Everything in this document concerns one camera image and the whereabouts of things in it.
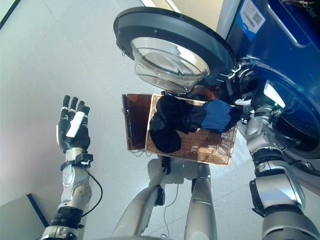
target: label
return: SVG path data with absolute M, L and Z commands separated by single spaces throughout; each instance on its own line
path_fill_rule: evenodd
M 266 19 L 251 0 L 245 0 L 235 21 L 244 34 L 252 40 Z

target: washing machine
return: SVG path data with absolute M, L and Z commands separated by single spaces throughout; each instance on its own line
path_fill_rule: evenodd
M 144 81 L 179 96 L 196 85 L 224 88 L 242 122 L 266 101 L 270 131 L 302 184 L 320 194 L 319 3 L 242 0 L 228 36 L 166 9 L 121 12 L 113 29 Z

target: robot finger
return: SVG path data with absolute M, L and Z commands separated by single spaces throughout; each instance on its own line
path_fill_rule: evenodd
M 76 109 L 77 112 L 79 112 L 80 109 L 83 109 L 83 106 L 85 105 L 84 101 L 80 101 L 78 104 L 78 108 Z
M 60 119 L 68 120 L 70 96 L 65 95 L 62 102 Z
M 78 108 L 76 110 L 76 113 L 74 115 L 73 120 L 70 122 L 70 129 L 66 133 L 66 136 L 69 138 L 74 138 L 83 122 L 83 119 L 85 117 L 85 112 L 89 112 L 87 109 L 87 106 L 85 106 L 85 103 L 83 101 L 80 101 Z
M 88 114 L 89 114 L 89 111 L 90 111 L 90 107 L 88 106 L 85 106 L 85 109 L 84 109 L 84 118 L 83 118 L 83 122 L 82 122 L 82 125 L 84 127 L 86 127 L 88 125 Z
M 77 106 L 78 98 L 73 97 L 70 105 L 70 112 L 69 112 L 69 119 L 74 119 L 74 116 L 76 115 L 76 106 Z

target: floor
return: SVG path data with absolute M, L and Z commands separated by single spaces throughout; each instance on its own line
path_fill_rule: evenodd
M 104 190 L 102 202 L 85 220 L 84 240 L 111 236 L 160 163 L 156 155 L 130 152 L 126 146 L 121 95 L 160 92 L 135 76 L 134 63 L 116 46 L 113 21 L 136 6 L 141 6 L 139 0 L 22 0 L 0 31 L 1 204 L 34 193 L 45 215 L 53 216 L 64 161 L 55 125 L 63 96 L 78 96 L 91 107 L 91 173 Z M 175 240 L 184 236 L 194 166 L 175 160 L 167 178 L 165 206 L 179 184 L 165 215 Z M 239 132 L 230 166 L 211 165 L 210 170 L 218 239 L 260 239 L 263 219 L 251 210 L 249 189 L 254 166 Z M 91 186 L 89 208 L 100 194 L 93 182 Z M 320 227 L 319 197 L 308 190 L 305 195 L 305 213 Z M 168 235 L 164 209 L 154 208 L 144 235 Z

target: clothing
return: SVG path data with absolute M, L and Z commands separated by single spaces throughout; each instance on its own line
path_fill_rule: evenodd
M 181 148 L 176 130 L 188 134 L 201 128 L 222 133 L 232 128 L 242 114 L 241 109 L 219 99 L 195 106 L 170 95 L 158 100 L 156 110 L 150 121 L 149 134 L 155 147 L 163 153 L 173 153 Z
M 170 95 L 164 95 L 158 100 L 156 110 L 169 125 L 185 134 L 200 128 L 206 116 L 206 111 L 201 106 Z
M 162 96 L 156 104 L 149 134 L 155 147 L 163 153 L 173 153 L 181 148 L 176 130 L 185 134 L 195 132 L 206 116 L 200 106 L 194 106 L 174 96 Z
M 243 113 L 242 108 L 232 107 L 219 99 L 209 101 L 202 107 L 206 116 L 201 123 L 201 128 L 218 134 L 231 129 L 241 119 Z
M 178 133 L 158 112 L 150 121 L 149 134 L 155 147 L 163 153 L 173 153 L 181 148 Z

